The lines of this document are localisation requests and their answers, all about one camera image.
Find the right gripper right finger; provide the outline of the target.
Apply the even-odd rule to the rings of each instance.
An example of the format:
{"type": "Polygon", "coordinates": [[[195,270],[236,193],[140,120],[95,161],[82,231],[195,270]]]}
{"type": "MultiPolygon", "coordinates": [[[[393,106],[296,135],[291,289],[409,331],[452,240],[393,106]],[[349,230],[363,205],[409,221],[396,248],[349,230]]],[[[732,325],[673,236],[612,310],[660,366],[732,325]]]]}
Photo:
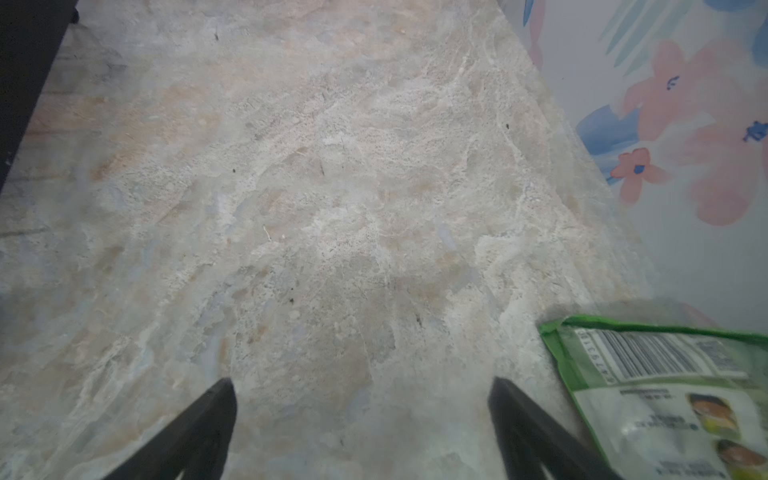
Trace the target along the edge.
{"type": "Polygon", "coordinates": [[[488,408],[509,479],[620,479],[512,381],[493,379],[488,408]]]}

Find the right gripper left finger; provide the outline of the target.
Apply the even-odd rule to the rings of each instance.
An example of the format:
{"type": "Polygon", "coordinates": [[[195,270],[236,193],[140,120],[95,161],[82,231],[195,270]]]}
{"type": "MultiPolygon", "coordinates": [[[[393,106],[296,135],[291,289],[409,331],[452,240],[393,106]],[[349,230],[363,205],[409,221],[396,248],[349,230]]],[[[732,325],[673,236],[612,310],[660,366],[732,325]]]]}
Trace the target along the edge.
{"type": "Polygon", "coordinates": [[[237,410],[232,380],[218,380],[106,477],[221,478],[234,432],[237,410]]]}

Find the green snack packet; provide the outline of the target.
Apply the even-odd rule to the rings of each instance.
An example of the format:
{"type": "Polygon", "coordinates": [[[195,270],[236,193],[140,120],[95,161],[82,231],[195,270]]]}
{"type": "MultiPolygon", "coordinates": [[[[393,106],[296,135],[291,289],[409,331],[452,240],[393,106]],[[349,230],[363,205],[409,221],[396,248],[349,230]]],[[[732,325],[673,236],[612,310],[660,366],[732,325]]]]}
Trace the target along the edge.
{"type": "Polygon", "coordinates": [[[766,478],[766,336],[592,316],[538,332],[621,477],[766,478]]]}

